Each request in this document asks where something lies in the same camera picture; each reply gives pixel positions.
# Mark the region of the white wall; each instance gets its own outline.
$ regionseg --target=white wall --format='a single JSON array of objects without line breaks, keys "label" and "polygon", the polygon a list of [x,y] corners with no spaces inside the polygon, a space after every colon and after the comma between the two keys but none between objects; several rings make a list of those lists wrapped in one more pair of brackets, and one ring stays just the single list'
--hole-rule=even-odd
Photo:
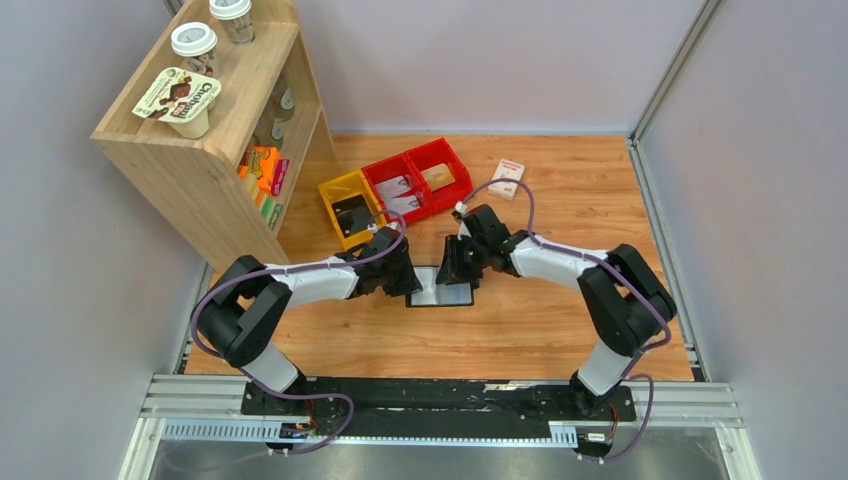
[{"label": "white wall", "polygon": [[169,16],[159,0],[3,8],[2,476],[111,479],[201,261],[88,136]]},{"label": "white wall", "polygon": [[848,3],[725,2],[644,142],[764,478],[844,478]]},{"label": "white wall", "polygon": [[629,131],[701,0],[295,0],[336,130]]}]

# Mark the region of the bottle on shelf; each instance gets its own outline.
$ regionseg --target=bottle on shelf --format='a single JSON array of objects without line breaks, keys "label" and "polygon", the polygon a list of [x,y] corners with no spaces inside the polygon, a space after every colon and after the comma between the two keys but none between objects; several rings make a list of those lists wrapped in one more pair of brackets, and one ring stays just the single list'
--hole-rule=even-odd
[{"label": "bottle on shelf", "polygon": [[280,75],[271,90],[271,98],[268,99],[256,123],[251,144],[258,147],[277,147],[282,152],[285,137],[283,123],[291,120],[292,117],[294,117],[294,97],[285,78]]},{"label": "bottle on shelf", "polygon": [[265,105],[265,110],[256,122],[256,130],[253,131],[254,143],[257,147],[276,147],[283,150],[283,120],[274,117],[270,105]]},{"label": "bottle on shelf", "polygon": [[291,88],[286,79],[280,75],[274,88],[271,90],[271,112],[274,118],[280,119],[283,122],[288,122],[294,117],[294,96],[292,96]]}]

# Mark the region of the wooden shelf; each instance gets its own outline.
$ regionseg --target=wooden shelf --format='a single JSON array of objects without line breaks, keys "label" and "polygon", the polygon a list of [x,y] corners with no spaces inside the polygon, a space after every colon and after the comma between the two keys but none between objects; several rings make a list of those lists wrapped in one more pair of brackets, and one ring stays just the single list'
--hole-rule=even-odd
[{"label": "wooden shelf", "polygon": [[[290,23],[253,22],[256,40],[233,45],[217,21],[207,22],[219,38],[215,55],[221,70],[221,94],[209,112],[209,131],[198,141],[221,149],[235,167],[300,29]],[[174,61],[179,63],[176,55]],[[144,120],[136,135],[183,138],[164,122],[155,120]]]},{"label": "wooden shelf", "polygon": [[288,210],[292,192],[294,192],[294,186],[300,177],[300,169],[303,168],[306,149],[312,141],[312,133],[315,131],[315,125],[318,123],[318,117],[320,115],[320,105],[297,105],[294,118],[284,124],[283,128],[291,126],[291,129],[284,130],[285,141],[283,143],[282,156],[283,158],[288,158],[290,163],[286,171],[286,178],[283,180],[283,188],[280,190],[280,194],[276,196],[277,203],[283,206],[283,210],[280,212],[280,219],[277,220],[277,224],[274,226],[274,238],[280,232],[280,227],[283,225],[283,220],[286,217],[286,210]]},{"label": "wooden shelf", "polygon": [[[323,105],[290,0],[253,0],[256,40],[233,45],[211,18],[208,0],[188,0],[136,69],[91,138],[192,246],[217,270],[250,254],[266,263],[288,263],[277,241],[285,209],[303,163],[335,160]],[[204,22],[218,35],[221,93],[209,112],[209,131],[182,138],[162,122],[142,119],[132,108],[156,78],[181,58],[171,32]],[[235,166],[280,76],[292,89],[295,115],[286,122],[282,155],[291,162],[277,201],[281,217],[272,231],[236,173]]]}]

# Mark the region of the yogurt lid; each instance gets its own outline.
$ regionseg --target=yogurt lid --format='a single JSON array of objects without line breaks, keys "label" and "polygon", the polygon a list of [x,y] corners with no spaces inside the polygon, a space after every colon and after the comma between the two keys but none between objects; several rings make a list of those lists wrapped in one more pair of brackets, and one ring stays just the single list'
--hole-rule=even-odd
[{"label": "yogurt lid", "polygon": [[161,122],[186,123],[194,120],[219,93],[218,80],[170,67],[159,73],[133,107],[133,113]]},{"label": "yogurt lid", "polygon": [[250,0],[209,0],[209,12],[218,20],[233,20],[250,11]]},{"label": "yogurt lid", "polygon": [[180,25],[171,33],[171,48],[177,55],[196,57],[212,50],[218,43],[218,36],[201,22]]}]

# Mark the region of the gray floor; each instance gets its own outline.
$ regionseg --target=gray floor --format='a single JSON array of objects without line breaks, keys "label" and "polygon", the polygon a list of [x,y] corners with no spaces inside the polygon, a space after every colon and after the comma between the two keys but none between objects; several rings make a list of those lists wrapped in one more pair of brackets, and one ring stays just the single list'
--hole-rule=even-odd
[{"label": "gray floor", "polygon": [[[619,431],[616,445],[629,442],[632,430]],[[185,468],[207,467],[263,450],[263,446],[227,442],[168,442],[159,449]],[[429,479],[727,479],[712,429],[649,429],[642,443],[619,462],[592,465],[573,452],[547,448],[391,447],[331,445],[303,456],[262,457],[205,474],[170,470],[157,461],[151,478],[429,480]]]}]

